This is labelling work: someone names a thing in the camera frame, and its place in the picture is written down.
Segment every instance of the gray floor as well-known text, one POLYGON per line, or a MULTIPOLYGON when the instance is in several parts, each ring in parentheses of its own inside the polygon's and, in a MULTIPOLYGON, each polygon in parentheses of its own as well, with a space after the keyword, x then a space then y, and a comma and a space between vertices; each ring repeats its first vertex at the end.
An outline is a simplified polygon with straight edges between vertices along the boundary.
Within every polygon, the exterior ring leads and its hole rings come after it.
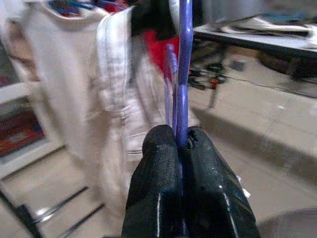
MULTIPOLYGON (((229 72, 236 80, 221 85, 214 108, 206 109, 211 90, 189 89, 190 105, 217 149, 242 178, 258 222, 285 211, 316 207, 316 100, 276 89, 306 88, 315 93, 314 87, 292 82, 285 75, 263 69, 256 60, 246 59, 245 72, 229 72)), ((40 213, 83 187, 85 178, 81 163, 62 149, 3 183, 17 204, 25 203, 40 213)), ((45 237, 58 237, 99 204, 85 191, 39 227, 45 237)), ((108 235, 105 216, 100 211, 70 237, 108 235)), ((30 237, 3 206, 0 231, 4 238, 30 237)))
MULTIPOLYGON (((218 56, 214 57, 214 54, 212 53, 215 44, 205 43, 205 45, 206 47, 194 52, 192 66, 204 68, 204 65, 218 61, 218 56)), ((252 83, 254 86, 268 87, 302 96, 317 98, 317 78, 303 78, 302 81, 294 81, 289 75, 279 73, 263 66, 256 55, 257 52, 253 50, 230 47, 226 52, 224 61, 224 65, 226 66, 225 75, 232 79, 252 83), (241 55, 237 54, 237 52, 247 53, 246 55, 241 55), (240 72, 231 69, 229 66, 232 60, 244 61, 244 71, 240 72)))

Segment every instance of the cable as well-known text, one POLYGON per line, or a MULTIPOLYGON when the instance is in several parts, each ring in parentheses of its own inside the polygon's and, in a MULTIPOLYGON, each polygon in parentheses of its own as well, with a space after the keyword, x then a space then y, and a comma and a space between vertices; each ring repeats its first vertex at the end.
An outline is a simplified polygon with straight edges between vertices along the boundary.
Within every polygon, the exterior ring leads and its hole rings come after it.
POLYGON ((302 79, 302 78, 301 78, 301 81, 308 82, 308 83, 313 83, 313 84, 317 84, 317 80, 312 80, 312 79, 307 79, 307 78, 305 78, 305 79, 302 79))
POLYGON ((282 92, 285 92, 285 93, 291 93, 291 94, 295 94, 295 95, 298 95, 298 96, 305 96, 305 97, 308 97, 308 98, 317 99, 317 97, 315 97, 315 96, 310 96, 310 95, 306 95, 304 93, 298 93, 298 92, 290 91, 290 90, 287 90, 285 88, 274 87, 274 86, 265 86, 265 85, 257 84, 257 83, 252 82, 252 81, 248 81, 246 79, 238 79, 238 78, 232 78, 232 77, 228 77, 228 76, 225 76, 225 77, 233 79, 233 80, 237 80, 237 81, 248 82, 248 83, 251 83, 251 84, 256 85, 258 87, 262 87, 262 88, 270 88, 270 89, 275 89, 275 90, 282 91, 282 92))

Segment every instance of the white garment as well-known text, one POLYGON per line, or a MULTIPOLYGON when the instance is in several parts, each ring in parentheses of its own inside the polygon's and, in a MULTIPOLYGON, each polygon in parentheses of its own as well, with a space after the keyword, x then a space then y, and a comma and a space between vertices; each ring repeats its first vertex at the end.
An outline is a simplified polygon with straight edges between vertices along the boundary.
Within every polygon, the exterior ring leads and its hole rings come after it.
MULTIPOLYGON (((110 234, 121 234, 131 176, 148 131, 165 124, 164 82, 142 36, 131 37, 131 9, 105 17, 92 55, 87 116, 89 187, 105 199, 110 234)), ((190 125, 197 125, 190 112, 190 125)))
POLYGON ((97 7, 93 11, 80 10, 80 17, 63 17, 42 1, 27 9, 21 21, 65 144, 82 159, 88 60, 98 24, 108 13, 97 7))

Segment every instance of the purple plastic hanger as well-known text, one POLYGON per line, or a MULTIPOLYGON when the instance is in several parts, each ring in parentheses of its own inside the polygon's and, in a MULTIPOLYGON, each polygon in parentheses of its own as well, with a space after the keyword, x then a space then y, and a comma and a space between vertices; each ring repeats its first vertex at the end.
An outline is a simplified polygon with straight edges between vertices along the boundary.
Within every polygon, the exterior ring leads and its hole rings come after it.
POLYGON ((193 44, 192 0, 180 0, 180 47, 178 70, 177 60, 172 45, 165 46, 165 111, 166 123, 170 125, 169 77, 173 83, 173 123, 177 146, 183 147, 187 141, 188 130, 188 96, 187 80, 193 44))

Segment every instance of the blue hanger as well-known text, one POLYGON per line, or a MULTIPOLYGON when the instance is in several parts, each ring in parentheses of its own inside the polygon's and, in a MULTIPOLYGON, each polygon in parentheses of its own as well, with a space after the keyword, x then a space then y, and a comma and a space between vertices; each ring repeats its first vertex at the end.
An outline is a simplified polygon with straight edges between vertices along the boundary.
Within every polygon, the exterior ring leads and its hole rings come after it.
MULTIPOLYGON (((75 2, 72 0, 65 0, 65 3, 67 3, 71 7, 79 7, 87 10, 93 10, 95 6, 92 5, 91 1, 85 1, 85 2, 75 2)), ((68 10, 68 9, 62 9, 62 8, 55 8, 54 7, 55 0, 49 1, 49 5, 58 13, 76 13, 76 10, 68 10)))
MULTIPOLYGON (((173 83, 173 121, 176 144, 182 148, 187 142, 188 130, 188 96, 187 80, 190 66, 190 57, 193 44, 193 19, 192 0, 180 0, 180 46, 177 62, 174 48, 171 45, 165 47, 165 94, 169 93, 168 80, 172 77, 173 83)), ((169 97, 165 96, 166 123, 169 120, 169 97)))

